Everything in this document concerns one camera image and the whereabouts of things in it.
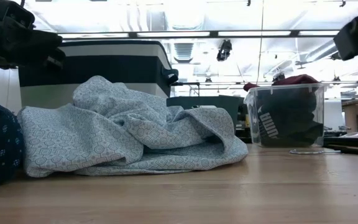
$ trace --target puma logo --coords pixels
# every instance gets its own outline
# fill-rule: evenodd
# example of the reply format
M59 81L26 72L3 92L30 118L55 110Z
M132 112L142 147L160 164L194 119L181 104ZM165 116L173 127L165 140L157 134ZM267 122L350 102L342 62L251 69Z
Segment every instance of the puma logo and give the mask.
M267 135L270 138L276 139L278 135L278 131L276 128L276 125L274 125L274 122L272 120L272 117L270 116L270 113L265 113L260 115L260 120L262 121L262 124L267 132Z

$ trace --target cable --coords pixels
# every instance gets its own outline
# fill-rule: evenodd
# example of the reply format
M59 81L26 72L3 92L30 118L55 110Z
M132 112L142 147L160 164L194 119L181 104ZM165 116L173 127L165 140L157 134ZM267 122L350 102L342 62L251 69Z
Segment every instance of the cable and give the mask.
M258 61L258 77L256 78L256 85L258 85L259 81L259 70L260 70L260 55L262 53L262 32L264 30L264 14L265 14L265 0L262 1L262 25L260 31L260 45L259 45L259 61Z
M244 77L242 76L242 72L241 72L239 63L238 63L238 61L236 60L236 57L234 56L234 51L233 51L233 50L231 50L231 56L232 56L232 57L234 58L234 60L236 61L237 69L238 69L238 71L239 71L239 73L240 73L241 79L242 79L242 81L245 83L246 81L244 80Z
M344 7L346 5L346 0L342 0L342 4L339 7Z

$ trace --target storage box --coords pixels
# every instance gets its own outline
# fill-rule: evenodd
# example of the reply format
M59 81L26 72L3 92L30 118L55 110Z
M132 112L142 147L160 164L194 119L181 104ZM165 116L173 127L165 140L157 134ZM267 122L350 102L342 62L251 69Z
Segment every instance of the storage box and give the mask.
M72 103L74 90L95 75L131 89L168 98L178 80L163 45L148 40L64 42L63 69L19 67L22 106L54 109Z
M251 88L244 103L253 143L264 147L323 145L323 84Z

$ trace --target black stripe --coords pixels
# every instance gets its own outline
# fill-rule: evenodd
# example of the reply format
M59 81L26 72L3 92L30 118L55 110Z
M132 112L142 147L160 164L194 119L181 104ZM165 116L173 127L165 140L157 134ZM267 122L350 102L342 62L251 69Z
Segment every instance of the black stripe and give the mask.
M170 96L167 77L162 75L164 70L160 59L155 56L72 56L65 59L63 70L58 72L49 71L41 66L19 67L19 80L21 87L80 84L95 75L100 75L110 82L156 83L167 96Z
M88 40L88 41L72 41L72 42L64 42L60 46L61 47L72 47L72 46L86 46L86 45L120 45L120 44L142 44L142 45L158 45L165 54L165 58L168 61L168 55L165 51L164 46L159 41L145 41L145 40Z

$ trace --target table surface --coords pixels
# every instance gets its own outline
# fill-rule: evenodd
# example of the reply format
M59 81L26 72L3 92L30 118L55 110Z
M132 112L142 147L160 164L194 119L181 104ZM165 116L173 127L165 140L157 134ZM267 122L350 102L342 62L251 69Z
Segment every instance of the table surface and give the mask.
M358 155L248 148L210 171L21 177L0 186L0 223L358 223Z

